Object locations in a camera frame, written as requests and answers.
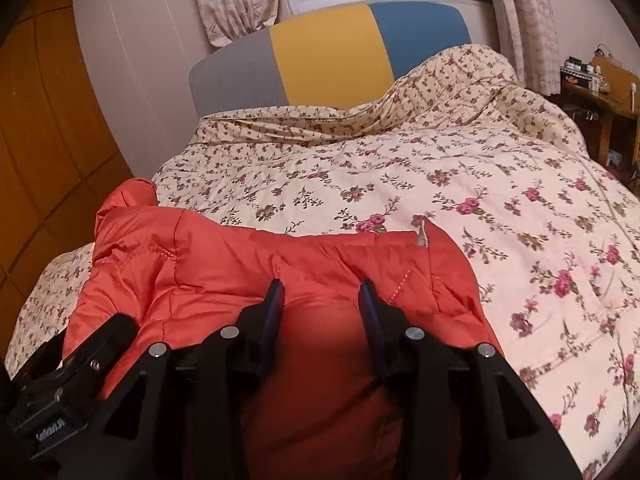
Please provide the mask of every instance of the metal bolt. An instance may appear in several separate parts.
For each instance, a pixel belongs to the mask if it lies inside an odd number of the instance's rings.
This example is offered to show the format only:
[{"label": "metal bolt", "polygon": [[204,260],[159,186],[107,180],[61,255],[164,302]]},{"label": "metal bolt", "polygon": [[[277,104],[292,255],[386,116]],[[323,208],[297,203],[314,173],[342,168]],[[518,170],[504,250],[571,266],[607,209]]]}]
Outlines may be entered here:
[{"label": "metal bolt", "polygon": [[240,329],[235,325],[225,326],[220,330],[220,336],[224,339],[235,339],[240,335]]},{"label": "metal bolt", "polygon": [[424,338],[424,330],[417,326],[410,326],[404,331],[404,335],[414,341],[420,341],[420,339]]},{"label": "metal bolt", "polygon": [[153,343],[149,347],[149,353],[153,357],[160,357],[165,352],[166,352],[166,345],[164,343]]},{"label": "metal bolt", "polygon": [[483,357],[493,357],[495,355],[495,348],[489,343],[480,343],[478,345],[478,353]]}]

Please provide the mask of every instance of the wooden wardrobe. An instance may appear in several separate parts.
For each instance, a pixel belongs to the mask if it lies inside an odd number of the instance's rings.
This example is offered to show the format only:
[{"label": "wooden wardrobe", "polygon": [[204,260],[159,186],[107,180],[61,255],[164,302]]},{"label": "wooden wardrobe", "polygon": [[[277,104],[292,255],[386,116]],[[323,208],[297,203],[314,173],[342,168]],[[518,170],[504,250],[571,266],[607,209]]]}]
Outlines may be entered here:
[{"label": "wooden wardrobe", "polygon": [[0,47],[0,355],[45,266],[93,241],[98,207],[130,177],[72,0],[32,0]]}]

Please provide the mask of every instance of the white wall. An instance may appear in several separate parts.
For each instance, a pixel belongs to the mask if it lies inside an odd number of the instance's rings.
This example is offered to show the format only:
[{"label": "white wall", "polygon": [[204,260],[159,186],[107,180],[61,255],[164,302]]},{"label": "white wall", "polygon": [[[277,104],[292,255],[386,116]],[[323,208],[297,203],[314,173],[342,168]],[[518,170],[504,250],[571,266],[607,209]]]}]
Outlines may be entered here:
[{"label": "white wall", "polygon": [[627,70],[640,70],[640,47],[610,0],[550,0],[556,19],[561,61],[591,60],[605,43]]},{"label": "white wall", "polygon": [[492,4],[484,2],[445,2],[460,11],[472,43],[481,43],[500,52],[500,39]]},{"label": "white wall", "polygon": [[131,171],[151,177],[181,152],[198,117],[189,70],[212,52],[195,0],[74,0],[102,113]]}]

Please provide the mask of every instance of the red down jacket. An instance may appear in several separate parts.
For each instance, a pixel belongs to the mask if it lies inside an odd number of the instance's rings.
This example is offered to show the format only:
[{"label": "red down jacket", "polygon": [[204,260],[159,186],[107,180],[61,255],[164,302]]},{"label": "red down jacket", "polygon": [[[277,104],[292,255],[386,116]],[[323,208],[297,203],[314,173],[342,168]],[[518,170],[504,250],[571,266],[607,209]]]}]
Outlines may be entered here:
[{"label": "red down jacket", "polygon": [[154,184],[129,180],[98,212],[91,277],[64,356],[115,312],[133,316],[140,332],[108,376],[108,395],[149,345],[201,342],[279,278],[285,310],[273,368],[242,414],[252,478],[389,478],[402,420],[372,373],[362,280],[447,344],[499,348],[468,261],[434,224],[426,234],[428,248],[413,232],[296,238],[221,226],[158,207]]}]

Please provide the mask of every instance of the bed sheet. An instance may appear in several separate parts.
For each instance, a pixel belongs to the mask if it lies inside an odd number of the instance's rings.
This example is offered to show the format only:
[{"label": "bed sheet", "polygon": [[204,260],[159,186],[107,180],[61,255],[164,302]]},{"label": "bed sheet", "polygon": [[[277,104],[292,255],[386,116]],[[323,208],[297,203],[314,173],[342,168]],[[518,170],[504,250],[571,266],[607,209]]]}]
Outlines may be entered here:
[{"label": "bed sheet", "polygon": [[[488,48],[447,49],[351,110],[203,118],[154,181],[160,205],[291,235],[410,230],[429,218],[471,262],[506,358],[585,479],[638,414],[640,204]],[[47,267],[18,319],[11,372],[66,323],[91,250]]]}]

